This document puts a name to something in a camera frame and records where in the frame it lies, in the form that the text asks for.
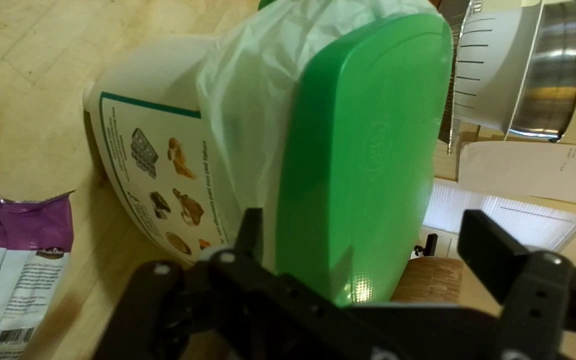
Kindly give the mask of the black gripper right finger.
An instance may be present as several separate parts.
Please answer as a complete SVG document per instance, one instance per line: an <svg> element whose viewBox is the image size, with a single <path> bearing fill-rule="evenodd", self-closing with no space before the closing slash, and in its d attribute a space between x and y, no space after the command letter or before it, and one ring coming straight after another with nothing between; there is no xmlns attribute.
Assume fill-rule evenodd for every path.
<svg viewBox="0 0 576 360"><path fill-rule="evenodd" d="M462 213L458 254L501 306L487 360L562 360L576 332L576 265L551 250L527 250L481 209Z"/></svg>

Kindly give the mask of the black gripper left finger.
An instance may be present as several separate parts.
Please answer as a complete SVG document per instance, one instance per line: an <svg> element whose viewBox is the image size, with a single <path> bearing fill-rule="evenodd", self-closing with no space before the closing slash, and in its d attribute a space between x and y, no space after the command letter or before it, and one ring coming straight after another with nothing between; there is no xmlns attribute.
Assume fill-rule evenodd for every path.
<svg viewBox="0 0 576 360"><path fill-rule="evenodd" d="M484 360L489 314L459 306L336 306L254 256L262 213L244 213L236 244L183 270L138 265L93 360L182 360L215 334L240 360Z"/></svg>

